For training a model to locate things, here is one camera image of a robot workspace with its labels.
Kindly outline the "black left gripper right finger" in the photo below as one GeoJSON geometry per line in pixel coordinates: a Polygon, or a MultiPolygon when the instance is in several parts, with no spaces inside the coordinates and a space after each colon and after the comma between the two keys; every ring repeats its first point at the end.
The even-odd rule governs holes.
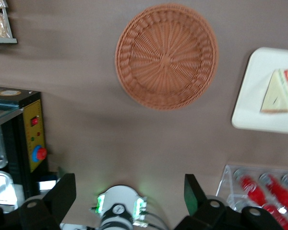
{"type": "Polygon", "coordinates": [[[184,178],[184,201],[189,214],[176,230],[219,230],[226,215],[225,205],[205,195],[193,174],[184,178]]]}

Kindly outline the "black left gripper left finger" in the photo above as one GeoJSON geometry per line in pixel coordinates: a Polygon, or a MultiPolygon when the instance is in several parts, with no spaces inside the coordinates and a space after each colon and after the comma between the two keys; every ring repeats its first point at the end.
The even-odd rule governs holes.
{"type": "Polygon", "coordinates": [[[76,199],[75,174],[65,174],[42,198],[30,198],[20,208],[23,230],[59,230],[76,199]]]}

